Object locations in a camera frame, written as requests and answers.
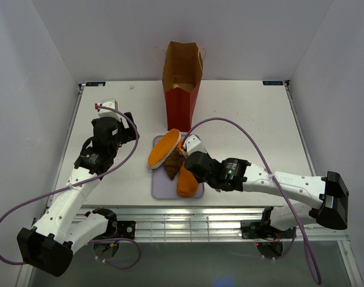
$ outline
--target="purple plate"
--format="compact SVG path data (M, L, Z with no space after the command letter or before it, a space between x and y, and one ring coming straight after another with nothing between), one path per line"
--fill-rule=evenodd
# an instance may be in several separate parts
M156 136L152 141L154 147L162 136ZM152 170L151 195L156 199L199 199L204 194L204 184L199 184L198 190L192 197L182 197L176 193L179 173L171 181L163 165Z

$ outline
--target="white enclosure wall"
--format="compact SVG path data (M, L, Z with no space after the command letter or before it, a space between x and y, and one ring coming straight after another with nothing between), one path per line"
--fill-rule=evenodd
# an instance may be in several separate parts
M334 0L292 78L315 168L350 189L351 247L364 281L364 1Z
M0 0L0 216L49 192L77 98L77 85L30 0ZM0 251L21 261L17 232L44 202L0 226ZM0 286L14 286L20 267L0 261Z
M33 0L78 84L159 80L152 47L171 40L207 48L205 79L289 79L331 2Z

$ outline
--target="black mount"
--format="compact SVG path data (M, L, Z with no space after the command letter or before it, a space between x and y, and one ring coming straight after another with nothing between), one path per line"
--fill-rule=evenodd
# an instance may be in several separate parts
M53 234L44 236L34 228L22 228L17 235L17 242L25 263L56 277L61 276L72 262L72 242L56 242Z
M325 181L325 192L320 196L323 204L318 211L312 210L310 215L321 226L345 230L348 227L349 191L337 172L328 172L322 180Z
M198 182L207 182L210 187L223 191L243 191L243 182L247 181L244 174L250 165L238 158L228 158L220 163L200 151L193 152L184 162Z

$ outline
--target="brown paper bag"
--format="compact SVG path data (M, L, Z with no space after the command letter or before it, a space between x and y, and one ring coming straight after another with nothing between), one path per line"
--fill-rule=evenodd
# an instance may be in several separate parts
M196 43L170 42L165 53L162 82L167 129L188 132L203 75L203 59Z

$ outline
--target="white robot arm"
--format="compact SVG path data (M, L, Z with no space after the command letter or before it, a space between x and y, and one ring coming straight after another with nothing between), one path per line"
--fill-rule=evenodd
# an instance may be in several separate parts
M221 163L212 159L196 135L190 135L184 145L185 167L198 182L206 182L217 191L245 191L282 196L272 176L263 168L246 160L228 158ZM349 192L338 173L326 177L299 176L275 172L288 197L298 201L294 208L303 224L318 223L324 227L347 228ZM261 222L245 228L247 238L264 238L268 230L285 231L297 223L287 205L268 207Z
M102 178L77 185L102 175L112 166L119 147L136 139L132 126L125 128L118 114L98 106L118 109L115 100L96 104L99 118L94 119L93 137L85 141L68 180L70 189L62 192L30 230L22 228L17 242L24 262L47 273L60 276L71 263L73 254L91 239L111 238L117 232L117 216L97 208L75 226L71 223L92 190ZM131 113L124 114L132 122Z

